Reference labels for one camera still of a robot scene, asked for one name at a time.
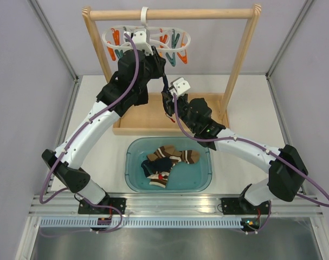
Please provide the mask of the navy patterned sock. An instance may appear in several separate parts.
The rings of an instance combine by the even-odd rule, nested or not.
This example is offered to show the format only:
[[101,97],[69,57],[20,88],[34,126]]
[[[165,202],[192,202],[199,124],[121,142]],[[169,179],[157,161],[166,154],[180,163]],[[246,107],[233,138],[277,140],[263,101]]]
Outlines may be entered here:
[[158,174],[161,172],[169,172],[173,166],[172,161],[170,158],[160,158],[155,161],[144,160],[141,163],[141,168],[144,171],[145,177],[149,177],[153,174]]
[[[164,84],[164,87],[163,87],[163,90],[162,90],[162,91],[169,92],[169,83],[168,83],[168,80],[167,80],[167,76],[164,75],[164,76],[162,77],[162,79],[163,79],[163,84]],[[176,122],[175,119],[173,118],[173,115],[167,115],[167,114],[165,114],[165,115],[166,115],[166,117],[168,117],[173,123]]]

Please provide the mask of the brown striped sock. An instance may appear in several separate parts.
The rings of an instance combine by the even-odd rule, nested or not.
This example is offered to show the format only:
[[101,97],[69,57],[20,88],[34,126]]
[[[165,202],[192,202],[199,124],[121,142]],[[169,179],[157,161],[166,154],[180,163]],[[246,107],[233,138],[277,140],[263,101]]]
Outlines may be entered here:
[[181,162],[182,153],[173,145],[165,145],[156,149],[146,157],[149,161],[149,184],[166,188],[168,178],[173,167]]
[[162,157],[169,158],[174,164],[186,163],[195,164],[200,160],[200,153],[195,150],[179,151],[174,145],[165,145],[157,149]]

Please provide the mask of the black sock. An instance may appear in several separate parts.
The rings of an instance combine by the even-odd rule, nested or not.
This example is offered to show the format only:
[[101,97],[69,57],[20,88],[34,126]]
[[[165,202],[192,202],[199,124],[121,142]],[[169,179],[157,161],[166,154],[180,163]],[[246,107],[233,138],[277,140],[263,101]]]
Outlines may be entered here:
[[136,93],[135,106],[148,104],[149,94],[147,89],[147,81],[139,81],[138,84],[133,87],[134,92]]

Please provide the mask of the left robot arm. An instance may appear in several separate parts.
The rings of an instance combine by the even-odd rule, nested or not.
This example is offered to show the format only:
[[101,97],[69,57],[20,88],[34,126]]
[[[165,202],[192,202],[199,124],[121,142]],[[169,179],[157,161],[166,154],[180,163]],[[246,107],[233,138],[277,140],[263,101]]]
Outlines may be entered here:
[[118,61],[118,70],[96,96],[92,109],[73,134],[53,151],[46,149],[42,159],[67,190],[90,203],[98,214],[109,209],[109,195],[81,165],[101,136],[132,106],[149,101],[147,84],[164,75],[165,59],[156,47],[147,55],[143,50],[128,50]]

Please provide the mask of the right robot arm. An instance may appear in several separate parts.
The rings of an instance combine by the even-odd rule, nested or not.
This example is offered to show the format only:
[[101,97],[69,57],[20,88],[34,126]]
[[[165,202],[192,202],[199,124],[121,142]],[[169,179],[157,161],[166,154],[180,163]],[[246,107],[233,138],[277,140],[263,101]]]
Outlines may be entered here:
[[237,135],[212,119],[212,110],[204,98],[189,101],[187,95],[173,97],[170,92],[163,91],[162,102],[165,112],[174,115],[179,126],[186,125],[190,130],[187,136],[201,146],[233,154],[268,175],[263,181],[249,184],[239,195],[238,206],[242,212],[252,213],[260,204],[272,199],[293,201],[308,175],[293,146],[270,147]]

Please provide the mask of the white clip hanger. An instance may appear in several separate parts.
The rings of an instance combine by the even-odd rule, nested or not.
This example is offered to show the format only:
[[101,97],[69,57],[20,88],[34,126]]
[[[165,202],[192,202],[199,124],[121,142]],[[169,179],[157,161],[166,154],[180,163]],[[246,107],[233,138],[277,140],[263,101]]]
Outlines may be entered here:
[[146,28],[148,30],[147,35],[150,37],[150,46],[155,46],[162,58],[166,59],[173,67],[176,66],[176,58],[187,64],[188,55],[186,49],[191,43],[191,36],[180,28],[149,27],[146,20],[148,9],[145,6],[141,9],[141,25],[116,25],[102,33],[102,42],[106,46],[112,61],[120,59],[126,51],[133,48],[133,46],[130,48],[122,47],[125,31],[133,32],[139,28]]

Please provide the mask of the wooden hanging rack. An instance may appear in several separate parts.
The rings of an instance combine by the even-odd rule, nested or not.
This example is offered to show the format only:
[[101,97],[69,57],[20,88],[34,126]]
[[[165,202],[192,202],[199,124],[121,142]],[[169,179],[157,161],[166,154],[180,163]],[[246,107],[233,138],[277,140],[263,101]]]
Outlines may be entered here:
[[[116,135],[188,135],[217,138],[228,128],[225,114],[246,56],[261,6],[251,9],[82,9],[107,84],[97,100],[115,114]],[[149,20],[245,19],[246,27],[223,94],[194,94],[183,77],[169,81],[167,63],[187,60],[190,35],[178,28],[148,27]]]

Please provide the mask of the teal plastic bin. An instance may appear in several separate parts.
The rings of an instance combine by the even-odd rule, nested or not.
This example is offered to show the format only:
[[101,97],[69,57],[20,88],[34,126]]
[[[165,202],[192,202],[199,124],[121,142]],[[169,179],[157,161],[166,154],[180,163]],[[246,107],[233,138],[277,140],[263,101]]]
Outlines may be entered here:
[[[200,153],[200,160],[195,164],[179,162],[170,172],[166,188],[150,185],[145,177],[141,163],[147,155],[165,145],[174,145],[177,150],[195,150]],[[140,138],[132,142],[126,153],[125,180],[136,192],[175,193],[200,192],[207,188],[212,178],[210,151],[186,137],[151,137]]]

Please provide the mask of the left aluminium frame post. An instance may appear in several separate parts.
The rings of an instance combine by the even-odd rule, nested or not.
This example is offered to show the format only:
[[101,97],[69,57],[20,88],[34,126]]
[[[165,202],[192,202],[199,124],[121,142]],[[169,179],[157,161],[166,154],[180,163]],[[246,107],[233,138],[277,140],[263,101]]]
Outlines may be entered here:
[[72,77],[74,82],[77,82],[79,79],[78,74],[76,73],[75,69],[73,68],[66,52],[64,51],[56,33],[52,29],[49,20],[47,19],[40,3],[37,0],[28,0],[27,1],[30,7],[32,8],[33,12],[35,13],[36,17],[38,18],[41,26],[43,27],[46,35],[50,39],[51,43],[53,44],[56,52],[58,53],[61,61],[63,62],[65,68],[68,70],[70,76]]

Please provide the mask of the aluminium frame post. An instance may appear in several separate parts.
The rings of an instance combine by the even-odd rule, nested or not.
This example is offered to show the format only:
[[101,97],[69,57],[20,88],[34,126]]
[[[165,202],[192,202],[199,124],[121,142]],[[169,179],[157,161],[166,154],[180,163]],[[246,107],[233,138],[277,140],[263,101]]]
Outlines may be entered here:
[[270,80],[271,76],[274,74],[275,69],[277,68],[278,64],[280,63],[284,53],[288,49],[290,43],[292,42],[293,38],[297,34],[301,24],[305,20],[306,16],[310,12],[312,6],[314,5],[315,0],[305,0],[303,6],[301,7],[298,15],[296,16],[291,28],[289,29],[284,41],[280,45],[278,52],[276,53],[272,63],[270,64],[269,69],[265,73],[265,77],[267,81]]
[[56,33],[52,29],[49,20],[47,19],[40,3],[37,0],[28,0],[27,1],[30,7],[32,8],[33,12],[35,13],[36,17],[38,18],[41,26],[43,27],[46,35],[50,39],[51,43],[53,44],[56,52],[58,53],[61,61],[63,62],[65,68],[68,70],[70,76],[72,77],[74,82],[77,82],[79,79],[78,74],[76,73],[75,69],[73,68],[66,52],[64,51]]

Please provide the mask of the aluminium mounting rail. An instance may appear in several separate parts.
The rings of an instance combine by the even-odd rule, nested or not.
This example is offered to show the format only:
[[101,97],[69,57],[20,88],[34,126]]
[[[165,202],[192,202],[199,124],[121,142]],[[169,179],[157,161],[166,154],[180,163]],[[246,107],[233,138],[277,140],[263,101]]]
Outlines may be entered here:
[[[201,193],[111,193],[110,197],[126,199],[125,215],[137,217],[216,217],[221,199],[227,194]],[[29,209],[31,216],[76,216],[79,203],[72,193],[62,192],[46,204],[35,195]],[[292,202],[272,200],[271,216],[322,217],[322,208],[302,198]]]

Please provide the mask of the right aluminium frame post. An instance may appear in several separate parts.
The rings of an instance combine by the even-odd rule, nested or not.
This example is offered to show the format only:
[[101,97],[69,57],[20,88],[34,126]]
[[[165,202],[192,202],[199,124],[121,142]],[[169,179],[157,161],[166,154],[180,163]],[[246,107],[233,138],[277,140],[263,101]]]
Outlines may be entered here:
[[276,53],[272,63],[270,64],[269,69],[265,73],[265,77],[267,81],[270,80],[271,76],[274,74],[275,69],[277,68],[278,64],[280,63],[284,53],[288,49],[290,43],[292,42],[293,38],[297,34],[301,24],[305,20],[306,16],[310,12],[312,6],[314,5],[315,0],[305,0],[303,6],[301,7],[298,15],[296,16],[291,28],[289,29],[284,41],[280,45],[278,52]]

